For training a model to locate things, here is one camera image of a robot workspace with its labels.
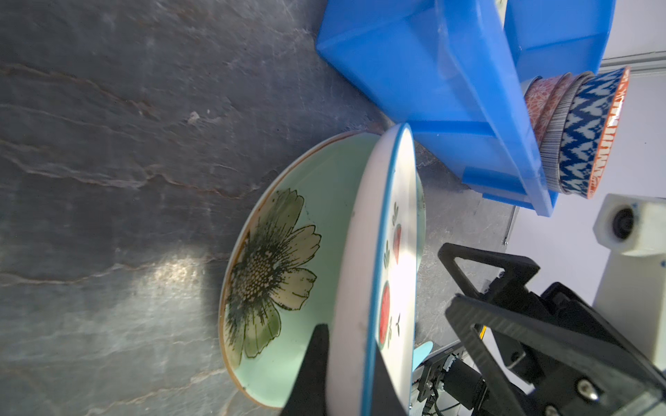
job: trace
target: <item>screw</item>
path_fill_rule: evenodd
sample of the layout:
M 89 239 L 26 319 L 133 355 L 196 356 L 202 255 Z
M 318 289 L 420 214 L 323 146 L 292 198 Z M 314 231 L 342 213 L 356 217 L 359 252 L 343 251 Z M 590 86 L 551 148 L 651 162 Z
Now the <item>screw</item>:
M 590 401 L 599 400 L 599 392 L 594 387 L 594 384 L 592 384 L 592 382 L 590 382 L 590 380 L 588 379 L 581 379 L 580 381 L 578 381 L 578 383 L 576 384 L 576 389 L 578 390 L 578 394 L 580 394 L 587 400 Z
M 560 415 L 559 411 L 557 411 L 557 408 L 555 406 L 548 405 L 543 410 L 543 416 L 560 416 Z

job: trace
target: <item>bowl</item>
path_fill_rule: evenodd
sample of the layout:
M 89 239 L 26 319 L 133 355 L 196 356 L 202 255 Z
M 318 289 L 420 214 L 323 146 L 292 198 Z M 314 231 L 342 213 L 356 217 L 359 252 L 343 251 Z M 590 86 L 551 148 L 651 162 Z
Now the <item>bowl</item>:
M 562 77 L 564 77 L 564 75 L 558 75 L 546 79 L 537 79 L 527 90 L 525 104 L 527 105 L 527 113 L 529 115 L 532 129 L 536 127 L 537 121 L 539 120 L 548 99 Z
M 559 176 L 567 193 L 592 198 L 610 155 L 629 86 L 629 67 L 581 85 L 569 109 L 559 148 Z
M 410 404 L 418 268 L 418 179 L 412 131 L 377 143 L 354 203 L 326 372 L 331 415 L 370 414 L 377 368 L 404 414 Z
M 523 97 L 527 94 L 527 92 L 528 92 L 529 88 L 532 86 L 532 84 L 534 84 L 534 81 L 536 81 L 538 79 L 541 79 L 541 77 L 530 78 L 530 79 L 527 79 L 527 80 L 523 81 L 522 83 L 520 83 L 520 90 L 523 93 Z
M 543 165 L 543 172 L 548 185 L 548 189 L 567 193 L 562 188 L 559 181 L 559 145 L 562 142 L 562 134 L 564 133 L 564 124 L 569 114 L 569 108 L 573 102 L 578 88 L 587 80 L 594 77 L 591 72 L 584 72 L 574 77 L 571 85 L 562 96 L 562 99 L 557 104 L 553 115 L 551 116 L 543 141 L 539 146 L 539 153 L 541 154 L 541 163 Z
M 543 107 L 543 111 L 539 116 L 539 120 L 537 120 L 536 125 L 534 127 L 534 137 L 536 137 L 537 143 L 543 142 L 543 137 L 545 135 L 546 128 L 548 127 L 550 119 L 553 117 L 553 114 L 555 113 L 557 105 L 562 100 L 564 94 L 569 90 L 569 87 L 571 86 L 571 84 L 574 82 L 575 79 L 576 77 L 573 77 L 571 73 L 564 74 L 564 76 L 562 76 L 562 78 L 559 79 L 559 82 L 553 89 L 553 92 L 550 94 L 550 97 L 548 97 L 548 101 L 546 101 L 546 104 Z
M 239 390 L 259 405 L 284 406 L 314 327 L 332 324 L 352 209 L 379 139 L 345 133 L 310 149 L 240 232 L 220 297 L 220 348 Z

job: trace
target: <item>blue plastic bin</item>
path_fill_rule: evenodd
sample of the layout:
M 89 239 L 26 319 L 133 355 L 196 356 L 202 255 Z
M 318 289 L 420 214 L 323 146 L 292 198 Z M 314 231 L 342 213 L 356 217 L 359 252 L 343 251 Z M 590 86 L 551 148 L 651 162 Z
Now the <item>blue plastic bin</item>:
M 317 50 L 484 198 L 550 216 L 520 81 L 597 72 L 615 0 L 329 0 Z

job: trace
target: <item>strawberry design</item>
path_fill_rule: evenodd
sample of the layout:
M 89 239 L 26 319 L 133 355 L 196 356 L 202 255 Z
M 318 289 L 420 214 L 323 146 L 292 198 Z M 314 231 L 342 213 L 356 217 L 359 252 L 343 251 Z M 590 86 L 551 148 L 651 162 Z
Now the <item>strawberry design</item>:
M 396 227 L 396 231 L 393 233 L 393 254 L 396 257 L 396 264 L 400 258 L 400 237 L 402 236 L 402 227 L 400 224 Z
M 379 315 L 379 348 L 384 348 L 386 335 L 388 334 L 388 318 L 391 309 L 391 293 L 388 288 L 388 281 L 384 284 L 382 290 L 382 305 Z

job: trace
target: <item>flower pattern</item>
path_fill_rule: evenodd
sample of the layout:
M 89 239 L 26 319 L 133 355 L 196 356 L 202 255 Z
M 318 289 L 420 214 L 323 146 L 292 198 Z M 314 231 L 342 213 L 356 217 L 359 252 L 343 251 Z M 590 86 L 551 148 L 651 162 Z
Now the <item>flower pattern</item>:
M 223 337 L 233 368 L 242 352 L 256 357 L 280 335 L 276 306 L 299 310 L 308 299 L 316 276 L 302 268 L 319 249 L 315 226 L 294 226 L 304 199 L 295 190 L 276 191 L 250 225 L 229 276 L 224 304 Z

